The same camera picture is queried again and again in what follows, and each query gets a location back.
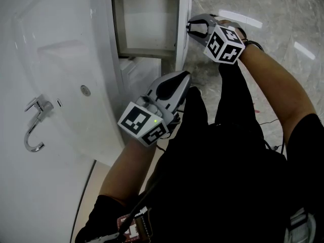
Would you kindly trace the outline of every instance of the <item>sink overflow hole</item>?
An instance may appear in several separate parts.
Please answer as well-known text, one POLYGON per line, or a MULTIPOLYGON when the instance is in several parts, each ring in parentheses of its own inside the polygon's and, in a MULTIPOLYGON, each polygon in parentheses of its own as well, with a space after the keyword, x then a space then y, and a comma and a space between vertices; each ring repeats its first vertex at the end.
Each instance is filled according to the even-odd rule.
POLYGON ((87 88, 85 85, 82 85, 80 88, 81 88, 81 92, 85 96, 90 96, 91 95, 91 92, 90 92, 89 88, 87 88))
POLYGON ((62 107, 62 104, 61 104, 60 99, 57 99, 56 102, 57 102, 57 104, 58 104, 60 107, 62 107))

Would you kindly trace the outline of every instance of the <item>black shirt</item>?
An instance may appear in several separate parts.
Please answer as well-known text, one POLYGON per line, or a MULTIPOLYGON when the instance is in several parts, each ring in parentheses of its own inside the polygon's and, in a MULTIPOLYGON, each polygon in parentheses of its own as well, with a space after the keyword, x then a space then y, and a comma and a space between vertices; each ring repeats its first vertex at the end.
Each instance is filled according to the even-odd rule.
MULTIPOLYGON (((187 145, 171 140, 146 187, 163 176, 145 204, 151 208, 151 242, 283 242, 290 215, 301 207, 315 213, 318 241, 323 143, 315 114, 293 130, 287 160, 236 126, 211 125, 187 145)), ((75 242, 116 233, 117 218, 132 207, 98 196, 75 242)))

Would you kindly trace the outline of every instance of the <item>white cabinet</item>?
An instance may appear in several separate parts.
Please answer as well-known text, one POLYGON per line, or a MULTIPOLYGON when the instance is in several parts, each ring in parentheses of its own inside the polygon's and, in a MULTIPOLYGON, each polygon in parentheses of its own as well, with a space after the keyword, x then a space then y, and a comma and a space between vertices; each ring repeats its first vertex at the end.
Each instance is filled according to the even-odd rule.
POLYGON ((120 59, 120 70, 126 91, 127 103, 136 102, 151 83, 161 76, 161 59, 120 59))
POLYGON ((182 70, 188 51, 186 25, 191 0, 111 2, 118 55, 174 59, 176 71, 182 70))

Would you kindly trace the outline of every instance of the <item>chrome faucet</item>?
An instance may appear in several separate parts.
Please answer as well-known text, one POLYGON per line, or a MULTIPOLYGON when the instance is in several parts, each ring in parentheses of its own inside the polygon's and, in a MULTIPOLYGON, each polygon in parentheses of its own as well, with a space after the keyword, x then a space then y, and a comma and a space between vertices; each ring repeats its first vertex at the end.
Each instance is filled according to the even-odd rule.
POLYGON ((49 101, 45 101, 43 96, 40 95, 37 98, 34 98, 28 105, 27 108, 25 109, 25 112, 28 111, 32 106, 35 106, 35 108, 37 109, 38 113, 34 116, 34 122, 31 125, 31 127, 28 129, 28 131, 25 134, 25 138, 24 138, 24 144, 25 147, 28 151, 30 152, 37 152, 40 151, 45 145, 43 142, 41 142, 40 144, 38 144, 35 147, 31 147, 28 144, 28 139, 29 139, 29 135, 31 134, 31 132, 36 128, 36 126, 41 123, 46 116, 49 115, 49 112, 54 108, 53 105, 49 102, 49 101))

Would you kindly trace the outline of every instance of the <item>human arm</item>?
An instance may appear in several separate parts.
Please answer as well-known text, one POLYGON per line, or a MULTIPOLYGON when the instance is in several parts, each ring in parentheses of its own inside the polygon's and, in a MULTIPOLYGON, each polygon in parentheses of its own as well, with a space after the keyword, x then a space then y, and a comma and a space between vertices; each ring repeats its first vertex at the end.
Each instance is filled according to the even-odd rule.
POLYGON ((123 206, 138 196, 154 157, 156 144, 145 147, 131 139, 102 183, 99 195, 115 199, 123 206))
POLYGON ((297 80, 270 56, 248 45, 240 56, 277 115, 286 145, 298 122, 316 113, 305 90, 297 80))

